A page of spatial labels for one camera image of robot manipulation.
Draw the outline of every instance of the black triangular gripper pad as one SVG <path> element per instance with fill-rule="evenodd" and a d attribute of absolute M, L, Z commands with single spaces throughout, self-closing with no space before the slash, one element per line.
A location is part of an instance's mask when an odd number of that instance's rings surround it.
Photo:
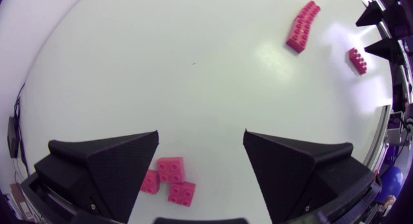
<path fill-rule="evenodd" d="M 320 144 L 245 131 L 244 147 L 273 223 L 299 201 L 313 171 L 351 156 L 351 143 Z"/>
<path fill-rule="evenodd" d="M 382 18 L 383 11 L 380 9 L 377 1 L 374 1 L 368 4 L 366 10 L 364 10 L 363 14 L 356 21 L 356 26 L 376 25 Z"/>
<path fill-rule="evenodd" d="M 392 64 L 400 65 L 403 62 L 403 55 L 396 39 L 386 37 L 364 49 L 365 52 L 387 59 Z"/>
<path fill-rule="evenodd" d="M 126 223 L 159 143 L 157 131 L 78 143 L 50 141 L 50 153 L 84 165 L 116 220 Z"/>

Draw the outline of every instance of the pink duplo brick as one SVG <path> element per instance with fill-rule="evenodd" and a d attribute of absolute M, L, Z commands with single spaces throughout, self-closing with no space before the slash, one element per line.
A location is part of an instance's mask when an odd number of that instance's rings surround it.
<path fill-rule="evenodd" d="M 361 75 L 366 73 L 367 63 L 364 61 L 364 58 L 361 57 L 361 54 L 357 51 L 357 49 L 351 48 L 348 51 L 348 58 Z"/>
<path fill-rule="evenodd" d="M 303 19 L 297 18 L 294 21 L 294 26 L 287 39 L 287 45 L 300 53 L 305 49 L 307 44 L 308 33 L 310 32 L 310 24 L 304 22 Z"/>
<path fill-rule="evenodd" d="M 297 53 L 301 53 L 307 45 L 310 26 L 321 8 L 314 1 L 308 2 L 294 19 L 286 44 Z"/>
<path fill-rule="evenodd" d="M 161 182 L 184 182 L 185 170 L 182 157 L 159 158 L 156 165 Z"/>
<path fill-rule="evenodd" d="M 184 205 L 186 207 L 191 206 L 192 198 L 194 197 L 196 184 L 183 182 L 172 183 L 170 185 L 168 201 Z"/>
<path fill-rule="evenodd" d="M 159 176 L 157 171 L 148 170 L 148 172 L 146 172 L 140 191 L 150 194 L 156 194 L 157 191 L 159 191 Z"/>

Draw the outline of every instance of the black cable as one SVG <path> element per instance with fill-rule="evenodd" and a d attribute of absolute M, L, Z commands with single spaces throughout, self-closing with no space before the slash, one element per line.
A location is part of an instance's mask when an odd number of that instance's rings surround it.
<path fill-rule="evenodd" d="M 394 117 L 394 116 L 393 116 L 393 117 L 391 117 L 391 118 L 389 119 L 388 122 L 394 121 L 395 119 L 400 120 L 401 125 L 407 130 L 407 128 L 406 128 L 406 123 L 403 121 L 403 119 L 402 119 L 401 117 Z"/>
<path fill-rule="evenodd" d="M 398 157 L 400 156 L 401 152 L 403 151 L 403 149 L 404 149 L 404 147 L 405 147 L 408 134 L 409 134 L 409 132 L 406 133 L 405 140 L 404 140 L 404 142 L 403 142 L 403 144 L 402 144 L 402 146 L 401 146 L 401 150 L 399 151 L 399 154 L 397 154 L 396 158 L 394 159 L 393 166 L 394 166 L 394 163 L 396 162 L 396 160 L 398 160 Z"/>
<path fill-rule="evenodd" d="M 19 167 L 19 162 L 18 162 L 18 160 L 13 159 L 13 166 L 14 166 L 14 170 L 17 172 L 17 175 L 19 176 L 19 178 L 21 179 L 21 181 L 24 181 L 25 178 L 24 178 L 24 176 L 22 175 L 22 173 L 21 173 L 21 171 L 20 171 L 20 167 Z"/>
<path fill-rule="evenodd" d="M 386 171 L 384 171 L 381 175 L 384 175 L 391 167 L 394 167 L 394 164 L 396 163 L 396 160 L 398 160 L 398 157 L 400 156 L 401 152 L 402 152 L 403 149 L 404 149 L 404 146 L 405 146 L 405 144 L 406 144 L 406 141 L 407 141 L 407 138 L 408 138 L 408 135 L 409 135 L 409 134 L 410 134 L 409 132 L 406 133 L 406 137 L 405 137 L 405 140 L 403 141 L 403 144 L 399 146 L 399 147 L 401 147 L 401 150 L 400 150 L 399 153 L 397 154 L 397 156 L 396 156 L 396 158 L 394 159 L 394 161 L 393 161 L 393 163 L 391 164 L 391 166 L 389 166 L 389 167 L 386 169 Z"/>
<path fill-rule="evenodd" d="M 27 176 L 30 175 L 29 170 L 28 170 L 28 165 L 27 165 L 27 160 L 26 160 L 26 154 L 25 154 L 25 144 L 23 143 L 23 136 L 21 134 L 21 129 L 20 129 L 20 95 L 21 91 L 25 87 L 26 83 L 23 83 L 23 85 L 20 88 L 20 91 L 17 95 L 17 98 L 14 103 L 14 125 L 17 129 L 17 134 L 19 135 L 19 147 L 20 147 L 20 156 L 21 156 L 21 161 L 23 162 L 23 165 L 26 167 L 26 172 Z"/>

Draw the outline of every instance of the blue object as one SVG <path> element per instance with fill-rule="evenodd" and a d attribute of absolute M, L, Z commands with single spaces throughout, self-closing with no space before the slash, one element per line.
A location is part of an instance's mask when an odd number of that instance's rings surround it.
<path fill-rule="evenodd" d="M 383 184 L 381 192 L 374 198 L 374 201 L 384 203 L 387 196 L 399 196 L 403 181 L 403 173 L 398 167 L 390 167 L 381 177 Z"/>
<path fill-rule="evenodd" d="M 388 165 L 393 165 L 398 154 L 399 154 L 399 146 L 391 145 L 386 152 L 385 163 Z"/>

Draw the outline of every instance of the white table surface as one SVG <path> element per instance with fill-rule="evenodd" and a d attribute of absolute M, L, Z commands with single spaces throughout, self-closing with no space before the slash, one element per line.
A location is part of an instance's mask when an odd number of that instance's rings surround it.
<path fill-rule="evenodd" d="M 354 144 L 363 161 L 380 106 L 391 104 L 386 60 L 346 52 L 380 39 L 357 28 L 360 0 L 320 7 L 307 48 L 285 41 L 309 0 L 81 0 L 46 42 L 22 95 L 26 156 L 51 139 L 86 141 L 159 131 L 155 159 L 183 156 L 197 183 L 190 208 L 140 193 L 129 223 L 156 217 L 251 223 L 270 218 L 242 145 L 243 132 Z"/>

